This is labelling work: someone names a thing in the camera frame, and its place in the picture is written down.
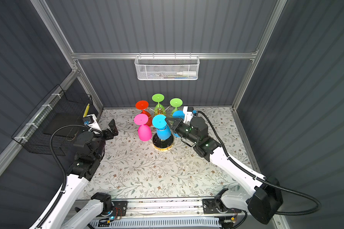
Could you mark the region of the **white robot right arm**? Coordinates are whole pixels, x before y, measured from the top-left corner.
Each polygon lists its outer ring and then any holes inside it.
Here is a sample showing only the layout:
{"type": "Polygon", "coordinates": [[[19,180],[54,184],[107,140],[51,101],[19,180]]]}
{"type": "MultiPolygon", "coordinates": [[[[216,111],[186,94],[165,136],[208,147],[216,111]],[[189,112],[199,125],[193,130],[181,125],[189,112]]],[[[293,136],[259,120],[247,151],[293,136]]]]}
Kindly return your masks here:
{"type": "Polygon", "coordinates": [[[193,150],[206,161],[216,165],[230,175],[245,190],[244,193],[222,189],[208,204],[207,212],[227,213],[238,210],[249,212],[258,222],[268,224],[283,204],[282,193],[261,180],[264,175],[246,167],[233,158],[220,138],[213,139],[208,130],[213,128],[210,121],[202,117],[192,117],[189,124],[182,118],[165,119],[170,130],[188,144],[192,142],[193,150]]]}

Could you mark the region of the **blue wine glass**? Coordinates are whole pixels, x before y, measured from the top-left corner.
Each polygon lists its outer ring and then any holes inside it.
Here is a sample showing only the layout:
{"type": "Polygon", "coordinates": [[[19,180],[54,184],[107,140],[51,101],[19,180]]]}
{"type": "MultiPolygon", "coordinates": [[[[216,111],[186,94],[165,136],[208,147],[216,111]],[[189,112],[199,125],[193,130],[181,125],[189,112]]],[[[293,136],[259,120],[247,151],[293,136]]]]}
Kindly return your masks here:
{"type": "Polygon", "coordinates": [[[184,114],[183,114],[183,111],[176,111],[174,114],[173,114],[173,117],[174,118],[182,118],[184,120],[184,114]]]}
{"type": "Polygon", "coordinates": [[[157,136],[160,140],[167,140],[171,136],[171,131],[166,122],[166,116],[163,114],[156,115],[152,124],[156,128],[157,136]]]}

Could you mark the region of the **blue wine glass front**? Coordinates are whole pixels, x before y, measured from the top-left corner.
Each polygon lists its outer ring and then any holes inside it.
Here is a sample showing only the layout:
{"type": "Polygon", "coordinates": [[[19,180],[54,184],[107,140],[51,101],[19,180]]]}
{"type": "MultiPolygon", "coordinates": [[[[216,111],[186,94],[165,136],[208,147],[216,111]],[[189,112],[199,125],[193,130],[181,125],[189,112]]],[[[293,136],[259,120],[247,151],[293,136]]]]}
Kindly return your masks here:
{"type": "Polygon", "coordinates": [[[166,122],[166,116],[163,114],[156,115],[152,124],[156,128],[157,136],[160,140],[167,140],[171,136],[171,131],[166,122]]]}

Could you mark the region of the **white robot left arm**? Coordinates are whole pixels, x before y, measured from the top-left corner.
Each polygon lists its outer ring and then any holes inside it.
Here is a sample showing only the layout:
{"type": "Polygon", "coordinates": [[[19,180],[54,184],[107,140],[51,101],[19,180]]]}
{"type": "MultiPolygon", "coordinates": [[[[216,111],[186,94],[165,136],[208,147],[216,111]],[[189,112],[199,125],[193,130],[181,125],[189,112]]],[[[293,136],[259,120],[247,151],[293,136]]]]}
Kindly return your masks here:
{"type": "Polygon", "coordinates": [[[49,140],[50,151],[61,170],[63,182],[41,216],[31,226],[33,229],[82,229],[97,216],[108,221],[117,218],[111,195],[98,192],[70,220],[65,220],[78,195],[95,175],[105,155],[107,140],[118,135],[114,119],[109,122],[107,129],[101,130],[94,115],[84,117],[80,128],[83,131],[73,144],[75,160],[68,170],[65,170],[54,151],[53,138],[56,133],[49,140]]]}

